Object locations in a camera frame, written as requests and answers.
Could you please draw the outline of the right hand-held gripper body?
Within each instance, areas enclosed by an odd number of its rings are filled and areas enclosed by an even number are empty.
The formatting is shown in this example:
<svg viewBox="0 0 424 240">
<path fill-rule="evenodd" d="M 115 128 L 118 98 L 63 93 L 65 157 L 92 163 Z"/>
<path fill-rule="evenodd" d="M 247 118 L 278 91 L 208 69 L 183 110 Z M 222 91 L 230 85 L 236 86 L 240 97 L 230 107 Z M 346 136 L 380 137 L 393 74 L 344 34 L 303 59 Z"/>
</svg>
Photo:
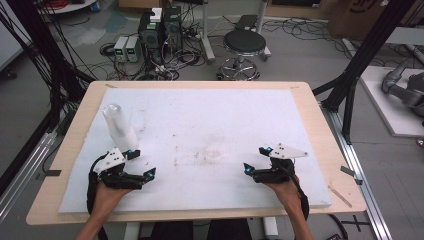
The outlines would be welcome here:
<svg viewBox="0 0 424 240">
<path fill-rule="evenodd" d="M 295 175 L 294 160 L 299 157 L 307 157 L 306 151 L 279 143 L 268 157 L 271 162 L 269 169 L 256 169 L 253 176 L 256 183 L 283 183 Z"/>
</svg>

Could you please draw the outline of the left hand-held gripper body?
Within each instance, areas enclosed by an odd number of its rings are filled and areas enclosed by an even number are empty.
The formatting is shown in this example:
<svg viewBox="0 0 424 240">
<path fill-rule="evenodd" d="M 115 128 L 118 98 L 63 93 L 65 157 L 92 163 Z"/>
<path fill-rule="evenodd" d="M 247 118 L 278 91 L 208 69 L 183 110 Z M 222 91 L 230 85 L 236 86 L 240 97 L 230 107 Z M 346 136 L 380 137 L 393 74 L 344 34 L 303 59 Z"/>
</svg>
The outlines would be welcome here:
<svg viewBox="0 0 424 240">
<path fill-rule="evenodd" d="M 112 189 L 141 189 L 144 177 L 124 171 L 126 157 L 117 147 L 100 156 L 92 164 L 92 187 L 102 181 Z"/>
</svg>

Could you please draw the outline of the person's left hand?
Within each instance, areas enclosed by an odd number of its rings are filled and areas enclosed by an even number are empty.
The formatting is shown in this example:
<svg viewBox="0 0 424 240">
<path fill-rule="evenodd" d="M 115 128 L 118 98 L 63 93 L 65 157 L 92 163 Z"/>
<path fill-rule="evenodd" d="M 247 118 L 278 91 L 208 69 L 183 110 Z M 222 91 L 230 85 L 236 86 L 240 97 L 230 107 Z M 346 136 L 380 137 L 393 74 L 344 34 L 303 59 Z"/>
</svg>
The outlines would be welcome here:
<svg viewBox="0 0 424 240">
<path fill-rule="evenodd" d="M 130 189 L 113 189 L 100 182 L 97 186 L 91 216 L 97 219 L 108 219 L 121 199 L 130 192 Z"/>
</svg>

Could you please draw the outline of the person's right hand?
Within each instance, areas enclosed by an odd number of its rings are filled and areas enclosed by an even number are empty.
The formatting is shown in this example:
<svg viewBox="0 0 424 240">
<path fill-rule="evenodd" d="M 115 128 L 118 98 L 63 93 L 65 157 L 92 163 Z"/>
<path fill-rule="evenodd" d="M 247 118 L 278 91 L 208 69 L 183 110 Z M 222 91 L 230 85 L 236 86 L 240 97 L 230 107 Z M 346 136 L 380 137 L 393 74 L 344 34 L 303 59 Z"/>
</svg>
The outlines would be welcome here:
<svg viewBox="0 0 424 240">
<path fill-rule="evenodd" d="M 266 186 L 274 191 L 289 216 L 303 217 L 301 198 L 292 180 L 284 183 L 266 183 Z"/>
</svg>

